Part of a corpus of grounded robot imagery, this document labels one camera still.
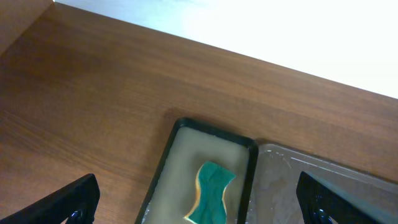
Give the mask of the small black tray with water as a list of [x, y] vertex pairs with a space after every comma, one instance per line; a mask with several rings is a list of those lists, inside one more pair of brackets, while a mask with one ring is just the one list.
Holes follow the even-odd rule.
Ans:
[[211, 161], [235, 174], [224, 196], [227, 223], [245, 223], [259, 155], [255, 140], [193, 118], [176, 120], [136, 223], [186, 223], [195, 176]]

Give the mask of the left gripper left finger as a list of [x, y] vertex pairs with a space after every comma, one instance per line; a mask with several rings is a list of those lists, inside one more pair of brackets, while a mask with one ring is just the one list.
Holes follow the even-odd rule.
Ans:
[[3, 224], [92, 224], [100, 199], [94, 174], [86, 174], [18, 212], [1, 220]]

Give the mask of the green yellow sponge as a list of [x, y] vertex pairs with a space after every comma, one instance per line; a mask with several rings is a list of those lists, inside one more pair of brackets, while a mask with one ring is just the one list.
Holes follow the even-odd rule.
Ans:
[[193, 224], [226, 224], [224, 196], [235, 178], [230, 170], [206, 161], [195, 176], [195, 201], [184, 219]]

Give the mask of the large brown serving tray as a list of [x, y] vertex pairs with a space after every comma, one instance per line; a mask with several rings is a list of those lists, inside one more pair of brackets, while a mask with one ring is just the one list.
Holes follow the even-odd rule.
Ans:
[[273, 143], [259, 146], [247, 223], [303, 223], [301, 172], [337, 190], [385, 223], [397, 223], [397, 184]]

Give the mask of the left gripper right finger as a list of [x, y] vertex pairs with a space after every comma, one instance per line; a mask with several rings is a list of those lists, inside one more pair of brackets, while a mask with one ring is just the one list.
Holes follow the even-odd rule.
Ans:
[[306, 172], [301, 172], [296, 196], [305, 223], [378, 223]]

